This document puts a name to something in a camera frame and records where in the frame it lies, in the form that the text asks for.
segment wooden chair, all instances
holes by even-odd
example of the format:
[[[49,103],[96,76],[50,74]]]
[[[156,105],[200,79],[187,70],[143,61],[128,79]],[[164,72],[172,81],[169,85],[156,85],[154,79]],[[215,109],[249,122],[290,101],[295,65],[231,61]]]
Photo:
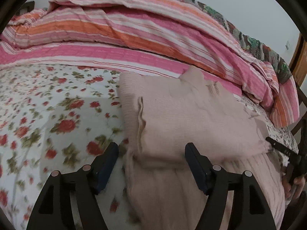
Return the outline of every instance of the wooden chair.
[[[302,92],[302,90],[300,89],[300,87],[298,86],[297,83],[295,83],[295,85],[296,85],[299,105],[301,105],[301,103],[303,102],[304,105],[307,107],[307,97],[306,97],[306,95]],[[302,118],[307,118],[307,112],[302,116]],[[300,119],[300,121],[291,130],[292,135],[295,135],[301,127],[302,127],[302,119]]]
[[[307,97],[302,92],[297,83],[295,83],[298,95],[298,102],[301,105],[303,102],[307,107]],[[295,125],[291,133],[294,136],[302,127],[302,119],[307,118],[307,112],[302,116],[301,120]],[[282,221],[280,230],[303,230],[307,229],[307,193],[303,191],[298,202],[288,207]]]

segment patterned blanket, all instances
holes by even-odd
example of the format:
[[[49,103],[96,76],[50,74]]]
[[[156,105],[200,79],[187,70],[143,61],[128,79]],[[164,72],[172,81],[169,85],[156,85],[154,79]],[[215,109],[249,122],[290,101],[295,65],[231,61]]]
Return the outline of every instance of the patterned blanket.
[[[1,39],[20,48],[84,41],[146,50],[239,85],[270,112],[277,127],[299,117],[293,77],[280,82],[276,67],[243,50],[231,30],[191,4],[177,0],[50,0],[47,14],[37,17],[37,13],[10,22]]]
[[[53,170],[74,172],[91,163],[110,141],[115,141],[120,145],[120,157],[106,189],[96,197],[97,202],[109,229],[141,229],[126,196],[122,156],[128,139],[117,82],[124,70],[168,77],[177,77],[177,70],[160,73],[156,67],[142,64],[148,59],[146,55],[155,59],[149,53],[140,56],[140,63],[96,57],[89,57],[91,61],[86,62],[78,56],[52,56],[61,47],[66,52],[79,52],[79,48],[69,51],[65,45],[47,46],[49,57],[29,58],[22,66],[0,70],[0,207],[16,230],[25,230],[38,195]],[[92,47],[92,52],[87,51],[89,55],[99,52],[90,44],[79,45]],[[94,62],[97,68],[85,67]],[[164,64],[168,69],[174,66],[171,62]],[[275,128],[264,109],[245,96],[238,103],[262,114],[270,137],[297,152],[288,127]],[[280,163],[286,165],[287,158],[278,154]],[[81,230],[75,199],[72,205],[76,229]]]
[[[196,0],[178,1],[192,4],[200,10],[206,12],[214,20],[221,24],[228,32],[232,34],[232,36],[237,40],[242,49],[253,55],[258,60],[271,63],[277,75],[278,82],[280,84],[286,83],[286,81],[292,76],[289,66],[284,61],[284,59],[280,57],[278,53],[276,53],[274,50],[272,50],[270,47],[266,46],[259,40],[240,32],[240,30],[238,30],[231,22],[226,20],[226,18],[222,14],[220,14],[213,8]]]

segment pink knit garment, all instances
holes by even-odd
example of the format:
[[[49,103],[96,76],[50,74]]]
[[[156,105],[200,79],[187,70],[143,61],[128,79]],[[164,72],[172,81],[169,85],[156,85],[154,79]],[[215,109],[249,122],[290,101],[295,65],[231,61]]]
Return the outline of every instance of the pink knit garment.
[[[255,156],[268,159],[263,116],[247,110],[220,83],[204,80],[196,67],[178,79],[126,72],[119,85],[129,138],[127,191],[144,229],[195,229],[206,197],[184,158],[188,142],[213,163],[244,160],[242,167],[249,166],[256,178],[269,175],[274,190],[260,186],[267,199],[276,199],[269,205],[279,224],[284,211],[279,172],[271,163],[259,167],[254,161]],[[231,204],[222,229],[227,229]]]

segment striped comforter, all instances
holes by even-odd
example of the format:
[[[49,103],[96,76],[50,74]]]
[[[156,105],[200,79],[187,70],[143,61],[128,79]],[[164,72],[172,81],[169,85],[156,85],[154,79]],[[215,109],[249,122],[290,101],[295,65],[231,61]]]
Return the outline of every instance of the striped comforter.
[[[51,0],[48,12],[11,21],[1,39],[17,48],[83,41],[158,53],[241,86],[276,127],[299,117],[293,77],[279,84],[270,63],[245,52],[209,15],[177,0]]]
[[[0,63],[0,70],[20,65],[61,64],[164,77],[179,77],[189,69],[188,64],[161,55],[109,44],[83,42],[50,43],[19,50],[0,42]],[[207,80],[220,82],[235,97],[242,96],[238,85],[205,71],[203,74]]]

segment red rose print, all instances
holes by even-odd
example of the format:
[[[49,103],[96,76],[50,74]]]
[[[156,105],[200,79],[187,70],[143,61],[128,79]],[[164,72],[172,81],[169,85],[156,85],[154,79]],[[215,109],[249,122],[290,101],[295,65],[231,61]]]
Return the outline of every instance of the red rose print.
[[[37,88],[38,88],[38,86],[35,86],[35,87],[31,88],[31,89],[29,90],[29,92],[34,92]]]
[[[3,146],[7,143],[7,134],[0,136],[0,146]]]
[[[92,83],[95,83],[95,81],[92,80],[92,79],[89,79],[89,80],[87,80],[85,83],[86,83],[86,84],[92,84]]]
[[[98,107],[98,106],[100,106],[100,103],[99,103],[98,101],[94,101],[94,102],[91,102],[91,103],[90,103],[90,107],[91,107],[91,108],[96,108],[96,107]]]
[[[119,206],[119,202],[116,200],[116,198],[114,198],[110,206],[110,213],[115,213],[118,206]]]
[[[30,216],[28,214],[24,214],[23,219],[24,220],[28,220],[30,218]]]
[[[103,153],[103,151],[99,148],[99,144],[96,144],[93,141],[88,143],[88,145],[86,147],[86,151],[90,155],[94,155],[94,156],[101,155]]]
[[[94,77],[93,81],[103,81],[103,78],[102,77]]]
[[[27,122],[27,118],[26,117],[23,117],[21,120],[20,120],[20,124],[23,124],[23,123],[26,123]]]
[[[56,155],[57,155],[56,150],[50,149],[50,150],[47,150],[45,158],[53,159]]]
[[[19,138],[22,138],[25,134],[28,132],[28,127],[21,126],[15,131],[15,135],[17,135]]]
[[[14,149],[16,149],[16,141],[13,141],[12,143],[11,143],[11,149],[12,150],[14,150]]]
[[[59,83],[59,84],[63,84],[63,83],[66,82],[66,80],[67,80],[66,78],[59,78],[59,79],[58,79],[58,83]]]
[[[84,100],[76,100],[70,104],[70,109],[80,108],[84,104]]]
[[[7,125],[7,121],[4,121],[2,124],[0,124],[0,130],[4,128],[4,126]]]
[[[76,123],[72,119],[65,119],[62,120],[61,123],[58,126],[58,132],[67,133],[71,132],[76,128]]]
[[[7,192],[5,190],[0,190],[0,202],[4,207],[7,206]]]

